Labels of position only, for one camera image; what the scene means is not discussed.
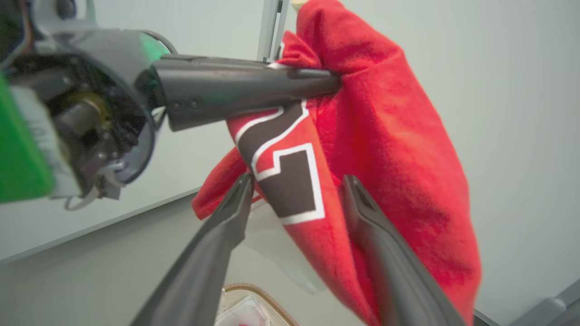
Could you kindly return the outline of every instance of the white wall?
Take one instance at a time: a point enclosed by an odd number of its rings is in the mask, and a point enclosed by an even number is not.
[[[476,308],[508,325],[579,279],[580,2],[343,3],[403,47],[457,149]]]
[[[100,27],[152,30],[182,54],[256,59],[263,0],[94,1]]]

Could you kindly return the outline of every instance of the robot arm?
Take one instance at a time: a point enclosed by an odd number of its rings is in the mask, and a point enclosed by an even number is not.
[[[340,87],[327,71],[178,55],[154,32],[101,29],[92,1],[85,20],[70,0],[0,3],[13,31],[1,53],[2,111],[11,114],[3,137],[18,140],[0,146],[12,157],[0,202],[80,197],[65,204],[80,209],[118,199],[147,166],[166,115],[179,131]]]

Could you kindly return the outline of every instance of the clear plastic bag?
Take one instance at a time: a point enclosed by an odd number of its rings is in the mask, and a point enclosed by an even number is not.
[[[242,243],[276,264],[286,276],[309,294],[315,295],[326,289],[324,282],[264,199],[252,204],[246,239]]]
[[[251,296],[236,303],[216,319],[215,326],[270,326],[270,319],[262,305]]]

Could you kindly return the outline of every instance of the white outline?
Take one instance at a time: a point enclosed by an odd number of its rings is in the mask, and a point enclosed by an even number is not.
[[[306,109],[306,100],[302,100],[302,102],[300,103],[300,106],[302,108],[302,115],[300,117],[298,117],[298,119],[296,119],[296,121],[294,121],[292,123],[292,125],[290,127],[288,127],[288,129],[286,129],[282,134],[280,134],[280,135],[270,139],[269,141],[265,142],[264,144],[262,144],[258,148],[258,150],[256,150],[256,153],[254,153],[254,155],[252,156],[252,163],[251,163],[251,168],[252,168],[254,175],[256,176],[256,181],[259,182],[265,178],[269,178],[271,176],[274,176],[274,175],[281,173],[280,157],[285,156],[285,155],[290,155],[293,153],[298,153],[300,151],[306,152],[306,157],[308,160],[308,168],[310,171],[310,181],[311,181],[312,191],[313,191],[313,196],[314,196],[314,210],[300,213],[300,214],[296,214],[296,215],[286,216],[284,218],[280,218],[280,221],[284,225],[297,224],[297,223],[308,222],[308,221],[312,221],[312,220],[323,219],[326,216],[325,212],[324,212],[324,202],[322,201],[322,189],[320,187],[320,178],[318,177],[318,169],[316,167],[316,157],[314,155],[314,147],[312,146],[312,143],[306,143],[306,144],[298,145],[295,147],[274,151],[272,153],[273,163],[274,163],[274,166],[272,168],[264,170],[261,173],[258,173],[258,169],[256,167],[256,165],[258,163],[258,158],[260,158],[260,156],[268,148],[270,148],[272,145],[274,145],[277,142],[279,142],[280,140],[282,140],[284,137],[288,136],[292,132],[292,130],[294,130],[296,128],[296,126],[308,116],[308,110]],[[246,131],[248,131],[249,128],[251,128],[257,124],[260,124],[262,122],[266,122],[268,120],[275,119],[275,118],[281,116],[283,112],[284,112],[284,109],[279,108],[278,111],[274,114],[267,115],[265,117],[257,118],[255,120],[249,121],[247,124],[243,125],[242,128],[240,128],[240,130],[235,134],[235,145],[238,146],[240,138],[242,137],[242,135]]]
[[[238,130],[238,132],[235,134],[234,143],[235,143],[236,147],[238,146],[238,143],[240,142],[240,138],[242,138],[242,135],[246,131],[248,131],[248,129],[250,129],[251,127],[253,127],[257,124],[260,124],[262,122],[276,119],[277,117],[281,116],[283,113],[284,113],[284,108],[279,107],[278,111],[276,111],[275,113],[272,113],[270,115],[265,115],[264,117],[259,117],[257,119],[254,119],[254,120],[248,122],[247,124],[243,125],[242,128],[240,128],[240,130]]]
[[[298,145],[296,147],[291,147],[285,150],[274,151],[274,153],[272,153],[272,155],[274,156],[274,167],[268,170],[271,171],[270,175],[268,176],[273,176],[281,172],[280,157],[290,155],[293,153],[298,153],[301,151],[306,152],[306,157],[308,160],[308,168],[310,170],[310,181],[312,185],[312,192],[314,195],[314,210],[280,218],[280,221],[284,225],[319,220],[325,217],[324,203],[322,201],[322,190],[320,188],[320,179],[318,177],[318,169],[316,168],[316,158],[314,156],[314,147],[312,146],[312,143]]]
[[[275,174],[280,173],[279,171],[274,173],[274,168],[268,169],[268,170],[264,170],[260,173],[258,173],[258,169],[256,167],[256,165],[258,164],[258,158],[260,156],[262,156],[262,154],[264,154],[264,152],[270,148],[270,146],[276,144],[277,142],[279,142],[280,140],[284,139],[284,137],[288,136],[288,134],[290,134],[292,132],[292,130],[294,130],[294,128],[296,128],[296,126],[302,121],[304,120],[306,117],[308,117],[308,110],[306,109],[306,100],[302,100],[300,106],[302,107],[302,115],[300,117],[298,117],[298,119],[296,119],[296,121],[294,121],[292,123],[292,125],[290,127],[288,127],[288,129],[284,130],[283,133],[281,133],[280,135],[268,140],[267,142],[263,143],[258,150],[256,150],[256,152],[254,153],[253,157],[252,157],[252,163],[251,163],[251,167],[252,167],[252,171],[254,172],[254,175],[256,176],[256,181],[261,181],[269,176],[273,176]]]

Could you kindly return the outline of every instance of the gray floor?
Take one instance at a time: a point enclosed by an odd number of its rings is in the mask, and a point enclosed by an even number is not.
[[[128,325],[198,230],[191,197],[124,220],[8,266],[0,266],[0,324]],[[326,290],[292,283],[243,243],[226,283],[266,290],[300,325],[362,325]]]

